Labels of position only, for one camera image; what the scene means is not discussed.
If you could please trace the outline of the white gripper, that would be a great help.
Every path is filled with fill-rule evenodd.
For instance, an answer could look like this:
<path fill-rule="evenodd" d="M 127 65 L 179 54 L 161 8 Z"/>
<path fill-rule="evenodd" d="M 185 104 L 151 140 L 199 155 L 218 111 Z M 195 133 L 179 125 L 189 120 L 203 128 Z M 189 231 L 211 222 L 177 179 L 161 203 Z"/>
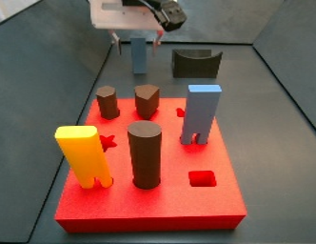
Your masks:
<path fill-rule="evenodd" d="M 126 7 L 120 0 L 90 0 L 92 25 L 108 30 L 111 42 L 120 55 L 120 39 L 115 30 L 157 31 L 151 53 L 155 55 L 165 32 L 147 7 Z"/>

